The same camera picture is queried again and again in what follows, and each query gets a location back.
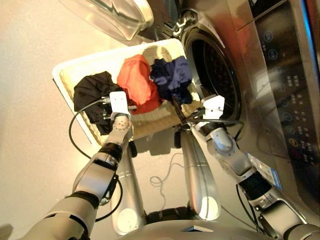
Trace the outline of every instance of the button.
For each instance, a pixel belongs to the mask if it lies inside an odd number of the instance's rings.
[[[270,43],[272,41],[273,37],[274,36],[273,36],[272,32],[270,32],[270,31],[266,31],[263,35],[263,38],[267,43]]]
[[[293,138],[289,138],[289,143],[294,147],[298,147],[298,142]]]
[[[272,71],[277,77],[279,77],[282,74],[281,68],[278,66],[273,67]]]
[[[286,90],[286,87],[285,87],[285,85],[283,83],[278,83],[278,85],[276,86],[276,89],[279,92],[283,93]]]
[[[298,153],[296,150],[291,150],[291,153],[293,157],[295,157],[296,159],[299,159],[301,157],[300,153]]]
[[[281,104],[282,107],[288,107],[289,106],[289,102],[285,98],[280,98],[280,104]]]
[[[284,119],[287,120],[287,121],[291,121],[291,120],[292,120],[292,116],[291,116],[291,114],[288,113],[288,112],[283,113],[283,117],[284,117]]]
[[[275,49],[270,49],[270,50],[268,51],[268,57],[269,57],[269,59],[271,59],[271,60],[275,60],[275,59],[278,57],[277,51],[276,51]]]
[[[292,126],[286,126],[286,131],[290,134],[295,134],[295,129]]]

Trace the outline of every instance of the white basket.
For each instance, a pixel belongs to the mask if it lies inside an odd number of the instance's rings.
[[[171,62],[179,56],[186,56],[179,40],[168,39],[113,49],[60,63],[52,71],[53,79],[66,103],[75,113],[73,102],[74,87],[82,78],[107,71],[111,74],[112,81],[117,83],[117,77],[124,60],[137,54],[143,55],[150,66],[154,64],[155,59],[163,58],[167,62]],[[192,95],[193,101],[191,104],[182,105],[182,111],[185,116],[189,116],[200,106],[200,98],[193,81],[188,90]],[[90,142],[95,147],[101,146],[108,136],[100,135],[96,125],[90,123],[85,113],[79,114],[77,120]],[[169,101],[165,101],[160,107],[151,112],[132,115],[131,120],[133,125],[132,139],[139,139],[180,123],[175,109]]]

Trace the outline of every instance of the navy blue clothing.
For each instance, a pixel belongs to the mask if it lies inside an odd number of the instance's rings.
[[[180,104],[192,102],[187,89],[192,81],[192,74],[184,56],[171,62],[166,62],[163,58],[155,59],[151,67],[150,77],[157,85],[160,98],[172,101],[175,97]]]

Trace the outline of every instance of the label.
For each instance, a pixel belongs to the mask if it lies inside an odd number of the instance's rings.
[[[269,167],[256,157],[252,156],[250,153],[246,153],[251,163],[255,166],[256,170],[270,182],[272,185],[276,186],[279,190],[282,190],[278,173],[275,169]]]

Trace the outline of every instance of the floor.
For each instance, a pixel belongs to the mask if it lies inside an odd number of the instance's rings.
[[[87,159],[68,138],[72,112],[52,81],[57,64],[80,56],[123,47],[70,13],[58,0],[5,0],[0,8],[0,240],[21,238],[61,198],[69,195]],[[88,154],[95,149],[76,124],[74,139]],[[180,149],[173,129],[137,141],[133,159],[146,212],[159,210],[163,198],[149,183],[163,178]],[[209,160],[223,206],[249,222],[235,185],[217,161]],[[183,164],[176,155],[175,163]],[[163,187],[166,208],[188,201],[184,170],[174,166]],[[106,205],[98,215],[110,210]],[[222,210],[219,222],[244,225]],[[116,239],[110,219],[94,226],[91,239]]]

